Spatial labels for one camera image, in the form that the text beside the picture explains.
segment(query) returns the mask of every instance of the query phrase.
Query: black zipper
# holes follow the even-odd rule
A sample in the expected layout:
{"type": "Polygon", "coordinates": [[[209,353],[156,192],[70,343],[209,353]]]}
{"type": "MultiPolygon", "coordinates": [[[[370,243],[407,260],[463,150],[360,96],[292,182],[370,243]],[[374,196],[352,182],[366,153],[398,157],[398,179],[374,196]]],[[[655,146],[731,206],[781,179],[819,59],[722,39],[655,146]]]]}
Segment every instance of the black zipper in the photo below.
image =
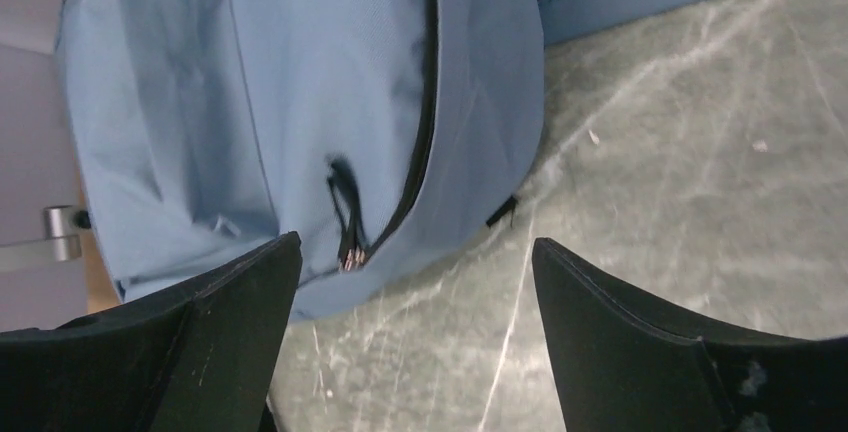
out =
{"type": "Polygon", "coordinates": [[[415,138],[415,146],[412,149],[409,163],[409,173],[406,176],[398,206],[389,218],[383,232],[373,242],[369,243],[365,237],[356,178],[344,161],[337,159],[330,163],[331,175],[327,179],[327,184],[330,187],[333,206],[342,228],[338,259],[339,269],[343,271],[355,270],[365,265],[386,239],[397,231],[406,216],[409,215],[412,206],[415,205],[424,183],[424,174],[430,160],[430,149],[436,126],[436,79],[439,53],[438,0],[426,1],[424,93],[421,100],[418,135],[415,138]],[[347,202],[349,213],[346,220],[338,203],[338,198],[343,198],[347,202]]]}

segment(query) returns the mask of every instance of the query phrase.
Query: white wall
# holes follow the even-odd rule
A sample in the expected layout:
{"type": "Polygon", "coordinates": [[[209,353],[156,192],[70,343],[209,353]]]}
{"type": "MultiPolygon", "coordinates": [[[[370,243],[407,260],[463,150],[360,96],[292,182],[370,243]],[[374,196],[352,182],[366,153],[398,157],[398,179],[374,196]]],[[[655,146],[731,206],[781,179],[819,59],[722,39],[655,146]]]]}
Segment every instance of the white wall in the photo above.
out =
{"type": "MultiPolygon", "coordinates": [[[[77,203],[64,100],[50,57],[62,0],[0,0],[0,245],[42,237],[40,211],[77,203]]],[[[81,261],[0,275],[0,331],[86,311],[81,261]]]]}

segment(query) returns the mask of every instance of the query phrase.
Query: marble surface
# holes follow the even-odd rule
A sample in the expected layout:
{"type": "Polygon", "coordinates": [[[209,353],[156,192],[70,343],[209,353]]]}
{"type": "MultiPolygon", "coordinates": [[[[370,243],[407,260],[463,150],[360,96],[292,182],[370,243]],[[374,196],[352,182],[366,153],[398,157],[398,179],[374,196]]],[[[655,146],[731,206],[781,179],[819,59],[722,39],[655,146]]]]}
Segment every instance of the marble surface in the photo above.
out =
{"type": "Polygon", "coordinates": [[[734,324],[848,333],[848,0],[712,0],[548,52],[512,228],[291,327],[289,432],[562,432],[529,266],[549,236],[734,324]]]}

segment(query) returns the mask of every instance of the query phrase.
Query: zipper pull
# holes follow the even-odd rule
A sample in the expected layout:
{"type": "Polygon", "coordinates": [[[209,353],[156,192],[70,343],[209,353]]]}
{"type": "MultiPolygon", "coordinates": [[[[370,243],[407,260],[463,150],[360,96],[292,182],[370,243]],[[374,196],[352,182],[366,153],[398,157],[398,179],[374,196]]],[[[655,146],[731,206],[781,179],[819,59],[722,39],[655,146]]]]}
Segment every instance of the zipper pull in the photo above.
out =
{"type": "Polygon", "coordinates": [[[349,272],[362,267],[366,261],[365,228],[362,223],[359,191],[350,167],[341,159],[333,160],[330,163],[330,169],[332,173],[327,177],[327,186],[330,189],[333,208],[341,227],[341,240],[337,254],[339,270],[349,272]],[[347,220],[345,220],[339,199],[347,205],[347,220]]]}

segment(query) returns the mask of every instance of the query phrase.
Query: gray floor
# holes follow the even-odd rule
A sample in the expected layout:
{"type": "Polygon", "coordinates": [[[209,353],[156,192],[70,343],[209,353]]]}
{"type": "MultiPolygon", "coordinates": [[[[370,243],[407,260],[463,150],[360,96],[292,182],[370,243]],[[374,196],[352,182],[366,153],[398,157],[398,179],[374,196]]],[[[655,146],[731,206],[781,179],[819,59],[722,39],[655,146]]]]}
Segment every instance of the gray floor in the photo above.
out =
{"type": "Polygon", "coordinates": [[[551,49],[547,81],[512,229],[289,329],[289,432],[565,430],[537,236],[712,317],[848,333],[848,0],[713,0],[551,49]]]}

